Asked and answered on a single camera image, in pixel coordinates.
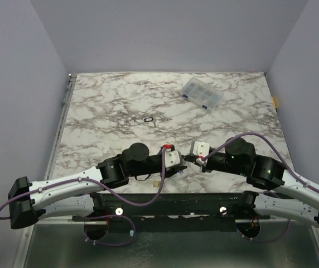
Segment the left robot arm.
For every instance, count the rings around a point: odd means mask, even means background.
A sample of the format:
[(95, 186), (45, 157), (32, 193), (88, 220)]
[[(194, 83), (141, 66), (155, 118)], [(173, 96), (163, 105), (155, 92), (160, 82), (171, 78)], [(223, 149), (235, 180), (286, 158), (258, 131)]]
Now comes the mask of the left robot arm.
[(8, 193), (9, 220), (12, 229), (21, 229), (48, 217), (89, 217), (96, 221), (104, 214), (104, 206), (91, 201), (91, 194), (115, 189), (129, 183), (129, 178), (159, 173), (169, 178), (185, 170), (181, 153), (172, 145), (162, 146), (150, 155), (143, 143), (134, 143), (83, 172), (54, 180), (31, 182), (27, 177), (16, 179)]

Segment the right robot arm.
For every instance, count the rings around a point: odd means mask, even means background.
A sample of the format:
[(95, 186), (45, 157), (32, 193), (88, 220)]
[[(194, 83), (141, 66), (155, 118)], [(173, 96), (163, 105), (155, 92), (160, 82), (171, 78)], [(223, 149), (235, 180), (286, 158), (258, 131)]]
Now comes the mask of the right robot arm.
[(219, 149), (194, 141), (185, 161), (200, 167), (202, 173), (220, 171), (241, 175), (262, 193), (244, 191), (227, 213), (239, 219), (279, 216), (319, 228), (319, 185), (295, 173), (283, 158), (258, 155), (252, 143), (238, 135)]

